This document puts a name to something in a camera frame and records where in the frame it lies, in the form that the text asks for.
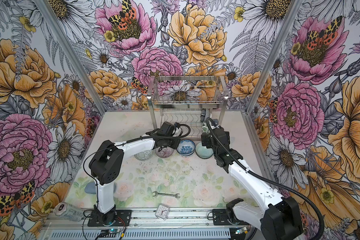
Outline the mint green striped bowl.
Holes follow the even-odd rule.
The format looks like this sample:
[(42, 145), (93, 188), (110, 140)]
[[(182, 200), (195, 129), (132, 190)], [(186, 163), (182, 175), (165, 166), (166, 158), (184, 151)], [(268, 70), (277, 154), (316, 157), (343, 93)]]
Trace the mint green striped bowl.
[(199, 142), (195, 148), (196, 154), (201, 159), (209, 159), (214, 155), (212, 149), (208, 149), (207, 147), (202, 145), (202, 142)]

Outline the blue floral bowl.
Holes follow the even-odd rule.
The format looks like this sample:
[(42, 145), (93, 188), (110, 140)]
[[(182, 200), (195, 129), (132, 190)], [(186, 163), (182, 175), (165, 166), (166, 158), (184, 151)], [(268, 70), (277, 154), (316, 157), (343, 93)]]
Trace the blue floral bowl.
[(181, 140), (177, 152), (184, 157), (191, 156), (195, 152), (196, 144), (192, 140)]

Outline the dark grey patterned bowl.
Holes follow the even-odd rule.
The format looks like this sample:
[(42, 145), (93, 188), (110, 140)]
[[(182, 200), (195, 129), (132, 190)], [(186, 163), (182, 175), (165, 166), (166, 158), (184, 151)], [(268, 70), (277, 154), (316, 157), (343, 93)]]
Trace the dark grey patterned bowl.
[(200, 121), (204, 123), (207, 118), (211, 117), (211, 110), (210, 109), (202, 109), (201, 115), (200, 115)]

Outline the green leaf pattern bowl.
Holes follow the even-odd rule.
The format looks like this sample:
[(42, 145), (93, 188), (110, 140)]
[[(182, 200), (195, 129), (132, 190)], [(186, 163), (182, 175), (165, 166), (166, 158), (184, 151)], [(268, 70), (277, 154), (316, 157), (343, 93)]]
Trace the green leaf pattern bowl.
[(208, 127), (208, 123), (207, 122), (203, 122), (203, 126), (202, 126), (202, 133), (203, 134), (209, 134), (210, 133), (210, 129)]

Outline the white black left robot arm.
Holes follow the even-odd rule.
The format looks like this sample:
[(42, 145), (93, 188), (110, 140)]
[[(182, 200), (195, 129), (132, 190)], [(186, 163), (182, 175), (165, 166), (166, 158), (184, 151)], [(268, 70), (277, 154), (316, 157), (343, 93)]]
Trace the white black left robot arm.
[(114, 201), (114, 181), (118, 178), (124, 159), (138, 153), (164, 148), (176, 149), (181, 139), (190, 134), (190, 127), (164, 122), (160, 128), (123, 142), (104, 141), (89, 162), (90, 176), (95, 182), (97, 201), (92, 215), (105, 226), (117, 219)]

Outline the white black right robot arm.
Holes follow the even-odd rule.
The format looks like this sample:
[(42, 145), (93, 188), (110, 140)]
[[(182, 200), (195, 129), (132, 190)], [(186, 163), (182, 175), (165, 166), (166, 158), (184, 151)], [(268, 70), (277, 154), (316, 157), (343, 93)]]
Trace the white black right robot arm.
[(243, 185), (257, 203), (253, 207), (243, 200), (231, 201), (227, 210), (235, 222), (243, 221), (259, 229), (267, 240), (298, 240), (303, 234), (302, 219), (297, 202), (284, 198), (256, 177), (244, 158), (230, 148), (229, 132), (221, 127), (211, 127), (202, 134), (202, 144), (212, 149), (217, 165)]

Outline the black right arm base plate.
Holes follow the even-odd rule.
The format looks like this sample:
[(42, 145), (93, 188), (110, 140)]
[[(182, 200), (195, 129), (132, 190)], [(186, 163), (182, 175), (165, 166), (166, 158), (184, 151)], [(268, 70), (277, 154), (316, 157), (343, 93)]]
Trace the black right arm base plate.
[(212, 221), (214, 226), (234, 226), (238, 224), (229, 218), (226, 209), (212, 209)]

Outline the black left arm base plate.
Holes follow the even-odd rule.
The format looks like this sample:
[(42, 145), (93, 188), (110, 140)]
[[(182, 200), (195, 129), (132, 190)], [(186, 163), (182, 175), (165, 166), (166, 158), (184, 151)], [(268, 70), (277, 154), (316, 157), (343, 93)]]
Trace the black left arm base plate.
[(111, 210), (103, 214), (93, 210), (90, 214), (88, 227), (128, 227), (130, 225), (132, 210)]

